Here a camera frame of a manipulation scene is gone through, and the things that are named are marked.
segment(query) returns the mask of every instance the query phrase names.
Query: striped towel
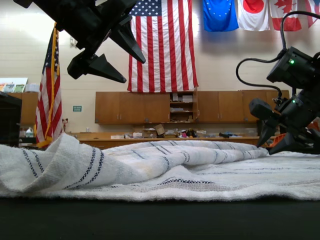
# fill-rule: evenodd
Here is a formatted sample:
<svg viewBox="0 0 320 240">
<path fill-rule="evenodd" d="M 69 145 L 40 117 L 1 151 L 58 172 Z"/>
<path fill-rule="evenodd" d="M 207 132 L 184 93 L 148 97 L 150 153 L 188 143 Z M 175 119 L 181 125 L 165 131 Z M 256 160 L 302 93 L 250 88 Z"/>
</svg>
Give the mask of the striped towel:
<svg viewBox="0 0 320 240">
<path fill-rule="evenodd" d="M 0 197 L 320 200 L 319 173 L 319 156 L 268 156 L 231 142 L 157 141 L 101 151 L 64 134 L 46 151 L 0 145 Z"/>
</svg>

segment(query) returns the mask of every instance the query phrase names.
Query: white wall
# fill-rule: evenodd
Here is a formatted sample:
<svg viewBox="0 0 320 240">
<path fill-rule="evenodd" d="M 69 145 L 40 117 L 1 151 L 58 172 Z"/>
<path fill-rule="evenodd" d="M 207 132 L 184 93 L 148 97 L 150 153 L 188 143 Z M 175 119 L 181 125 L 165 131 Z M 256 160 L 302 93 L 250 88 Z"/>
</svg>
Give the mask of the white wall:
<svg viewBox="0 0 320 240">
<path fill-rule="evenodd" d="M 199 90 L 251 89 L 236 79 L 236 65 L 243 58 L 274 58 L 282 47 L 280 33 L 274 30 L 250 32 L 240 29 L 231 32 L 206 32 L 202 14 L 202 1 L 193 0 L 194 48 Z M 301 19 L 303 30 L 287 33 L 287 44 L 313 55 L 320 50 L 320 21 L 308 29 L 306 18 Z M 27 10 L 13 0 L 1 0 L 0 77 L 28 77 L 29 83 L 39 83 L 53 25 L 54 22 L 34 4 Z M 79 50 L 70 48 L 69 35 L 65 32 L 60 34 L 59 43 L 63 117 L 69 118 L 67 130 L 83 132 L 90 128 L 92 132 L 129 131 L 131 126 L 99 126 L 94 123 L 95 92 L 126 91 L 127 84 L 91 75 L 74 80 L 68 76 L 67 67 Z M 98 54 L 101 53 L 105 53 L 109 62 L 128 77 L 129 57 L 124 50 L 112 40 L 107 40 L 98 51 Z M 268 83 L 266 76 L 272 67 L 272 64 L 248 62 L 243 65 L 240 73 L 248 82 Z M 278 86 L 288 89 L 284 84 Z M 72 112 L 74 105 L 82 105 L 83 111 Z"/>
</svg>

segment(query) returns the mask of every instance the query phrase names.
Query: red circle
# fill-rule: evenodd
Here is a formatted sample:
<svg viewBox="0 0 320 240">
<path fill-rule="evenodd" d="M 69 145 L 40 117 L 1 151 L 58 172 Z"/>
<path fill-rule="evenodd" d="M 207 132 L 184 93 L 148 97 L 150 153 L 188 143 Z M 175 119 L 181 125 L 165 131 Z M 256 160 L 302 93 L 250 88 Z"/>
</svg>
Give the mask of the red circle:
<svg viewBox="0 0 320 240">
<path fill-rule="evenodd" d="M 260 13 L 265 7 L 265 3 L 263 0 L 244 0 L 243 1 L 243 8 L 248 13 L 251 14 L 258 14 Z"/>
</svg>

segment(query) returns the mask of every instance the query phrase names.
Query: black table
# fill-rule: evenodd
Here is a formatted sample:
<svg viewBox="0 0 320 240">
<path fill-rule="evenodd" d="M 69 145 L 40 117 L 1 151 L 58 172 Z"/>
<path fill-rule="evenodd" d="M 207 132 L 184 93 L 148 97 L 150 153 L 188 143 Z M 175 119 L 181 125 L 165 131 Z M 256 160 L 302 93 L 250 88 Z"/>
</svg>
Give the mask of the black table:
<svg viewBox="0 0 320 240">
<path fill-rule="evenodd" d="M 319 239 L 320 202 L 0 199 L 4 240 Z"/>
</svg>

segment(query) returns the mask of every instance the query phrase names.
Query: european union flag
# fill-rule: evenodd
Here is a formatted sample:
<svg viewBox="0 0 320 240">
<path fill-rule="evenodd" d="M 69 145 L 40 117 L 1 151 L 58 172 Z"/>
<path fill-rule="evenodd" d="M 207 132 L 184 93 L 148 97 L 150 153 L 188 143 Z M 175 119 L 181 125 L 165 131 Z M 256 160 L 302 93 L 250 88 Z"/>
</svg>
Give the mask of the european union flag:
<svg viewBox="0 0 320 240">
<path fill-rule="evenodd" d="M 239 28 L 234 0 L 203 0 L 203 12 L 204 29 L 208 32 Z"/>
</svg>

